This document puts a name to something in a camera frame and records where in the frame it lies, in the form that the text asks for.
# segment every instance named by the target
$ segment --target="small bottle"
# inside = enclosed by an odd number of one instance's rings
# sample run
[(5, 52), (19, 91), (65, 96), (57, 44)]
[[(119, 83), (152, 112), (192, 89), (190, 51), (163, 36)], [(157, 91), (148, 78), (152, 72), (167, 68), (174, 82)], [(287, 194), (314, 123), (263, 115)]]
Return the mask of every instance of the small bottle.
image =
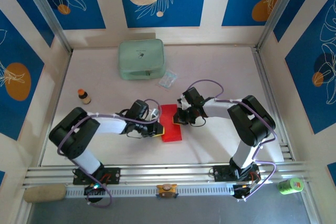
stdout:
[(78, 92), (78, 97), (82, 101), (83, 104), (89, 104), (91, 102), (91, 98), (89, 97), (87, 92), (85, 92), (83, 89), (79, 89), (77, 92)]

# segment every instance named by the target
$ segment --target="red block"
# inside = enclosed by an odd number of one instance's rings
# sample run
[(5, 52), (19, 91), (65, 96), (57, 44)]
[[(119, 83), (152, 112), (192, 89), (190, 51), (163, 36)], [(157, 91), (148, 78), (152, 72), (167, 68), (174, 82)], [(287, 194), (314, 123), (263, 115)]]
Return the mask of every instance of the red block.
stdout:
[(160, 123), (164, 127), (164, 134), (161, 136), (163, 142), (175, 142), (182, 140), (181, 127), (173, 123), (173, 116), (177, 112), (176, 104), (161, 105), (162, 114)]

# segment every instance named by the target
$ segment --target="gray floor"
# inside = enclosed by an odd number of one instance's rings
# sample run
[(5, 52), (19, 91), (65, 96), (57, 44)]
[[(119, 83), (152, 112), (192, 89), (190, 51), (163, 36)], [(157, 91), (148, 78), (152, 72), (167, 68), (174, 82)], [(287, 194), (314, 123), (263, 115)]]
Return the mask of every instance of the gray floor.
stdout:
[(35, 204), (28, 223), (301, 224), (310, 221), (300, 194), (281, 195), (276, 185), (270, 184), (247, 202), (237, 202), (232, 196), (115, 198), (110, 208), (97, 209), (88, 206), (84, 199), (65, 199)]

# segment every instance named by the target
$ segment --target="beige sponge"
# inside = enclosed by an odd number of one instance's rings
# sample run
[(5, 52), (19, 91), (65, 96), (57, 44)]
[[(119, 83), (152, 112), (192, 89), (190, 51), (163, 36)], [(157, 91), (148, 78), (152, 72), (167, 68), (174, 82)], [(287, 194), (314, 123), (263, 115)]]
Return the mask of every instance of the beige sponge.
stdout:
[(64, 199), (66, 191), (63, 184), (35, 186), (25, 190), (23, 199), (28, 203), (56, 201)]

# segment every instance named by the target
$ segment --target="green can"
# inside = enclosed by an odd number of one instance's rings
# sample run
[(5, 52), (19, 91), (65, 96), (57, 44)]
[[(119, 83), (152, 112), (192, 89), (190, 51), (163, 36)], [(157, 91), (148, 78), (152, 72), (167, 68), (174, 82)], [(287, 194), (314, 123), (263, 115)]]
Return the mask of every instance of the green can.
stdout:
[(279, 192), (282, 194), (293, 194), (303, 190), (303, 181), (299, 178), (291, 178), (278, 184)]

